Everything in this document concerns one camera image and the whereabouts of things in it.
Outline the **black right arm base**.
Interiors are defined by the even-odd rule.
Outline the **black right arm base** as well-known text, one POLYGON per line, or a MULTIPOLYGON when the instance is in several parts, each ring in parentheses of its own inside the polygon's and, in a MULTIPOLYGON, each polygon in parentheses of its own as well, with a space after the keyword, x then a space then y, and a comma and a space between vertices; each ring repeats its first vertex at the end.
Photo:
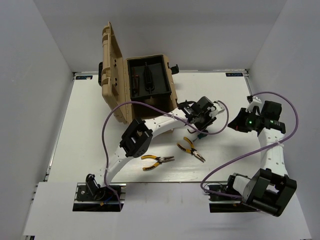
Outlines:
MULTIPOLYGON (((229 189, 226 183, 208 182, 204 185, 207 190, 229 195, 239 195, 236 191, 229 189)), ((254 213, 256 209, 244 205, 239 199, 219 194, 207 193, 209 196, 210 213, 254 213)))

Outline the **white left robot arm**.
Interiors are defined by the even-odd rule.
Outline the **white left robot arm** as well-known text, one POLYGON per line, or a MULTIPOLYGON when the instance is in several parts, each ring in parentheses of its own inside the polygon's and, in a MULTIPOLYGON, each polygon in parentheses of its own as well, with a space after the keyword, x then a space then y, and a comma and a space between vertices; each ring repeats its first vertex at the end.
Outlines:
POLYGON ((130 101, 123 105, 141 105, 161 113, 160 116, 142 120, 135 118, 121 136, 119 146, 111 159, 107 159, 101 180, 92 183, 88 193, 99 200, 105 196, 106 187, 116 174, 132 159, 146 153, 152 139, 170 130, 189 126, 198 133, 207 135, 206 128, 216 119, 217 115, 225 111, 225 107, 218 101, 212 102, 203 96, 197 102, 184 101, 170 112, 164 112, 143 102, 130 101))

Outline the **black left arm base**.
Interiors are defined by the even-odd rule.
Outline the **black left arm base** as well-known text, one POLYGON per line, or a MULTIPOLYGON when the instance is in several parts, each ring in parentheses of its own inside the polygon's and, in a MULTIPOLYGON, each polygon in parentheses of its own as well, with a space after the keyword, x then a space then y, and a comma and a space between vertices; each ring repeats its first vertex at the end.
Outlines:
POLYGON ((100 188, 94 195, 85 183, 78 183, 76 187, 73 212, 120 212, 126 196, 126 184, 111 184, 117 191, 119 200, 112 190, 107 187, 100 188))

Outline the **dark hex key large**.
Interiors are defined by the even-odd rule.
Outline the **dark hex key large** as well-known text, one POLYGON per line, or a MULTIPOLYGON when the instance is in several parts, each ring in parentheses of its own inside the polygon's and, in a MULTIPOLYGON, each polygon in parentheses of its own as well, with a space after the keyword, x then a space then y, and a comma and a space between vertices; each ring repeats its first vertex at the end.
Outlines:
POLYGON ((136 74, 134 67, 132 67, 132 77, 133 77, 133 83, 134 83, 133 92, 137 94, 139 92, 138 82, 137 82, 137 79, 139 78, 139 76, 136 74))

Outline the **green stubby screwdriver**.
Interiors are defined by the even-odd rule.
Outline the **green stubby screwdriver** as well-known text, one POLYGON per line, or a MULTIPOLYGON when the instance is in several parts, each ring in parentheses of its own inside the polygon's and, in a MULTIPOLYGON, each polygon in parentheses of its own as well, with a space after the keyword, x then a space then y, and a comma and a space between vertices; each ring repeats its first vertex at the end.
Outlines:
POLYGON ((199 133, 195 139, 193 139, 192 141, 195 142, 196 140, 201 140, 203 138, 205 138, 207 136, 207 134, 205 133, 199 133))

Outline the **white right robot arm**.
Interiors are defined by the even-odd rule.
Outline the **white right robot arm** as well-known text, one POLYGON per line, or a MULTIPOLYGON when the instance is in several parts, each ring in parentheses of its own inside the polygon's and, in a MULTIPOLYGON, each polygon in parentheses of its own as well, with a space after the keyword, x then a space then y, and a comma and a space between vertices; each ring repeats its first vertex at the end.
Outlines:
POLYGON ((228 178, 226 195, 244 205, 279 217, 297 189, 285 167, 284 146, 286 125, 280 122, 282 105, 248 97, 249 105, 241 108, 228 127, 238 132, 257 132, 260 147, 260 168, 253 177, 234 173, 228 178))

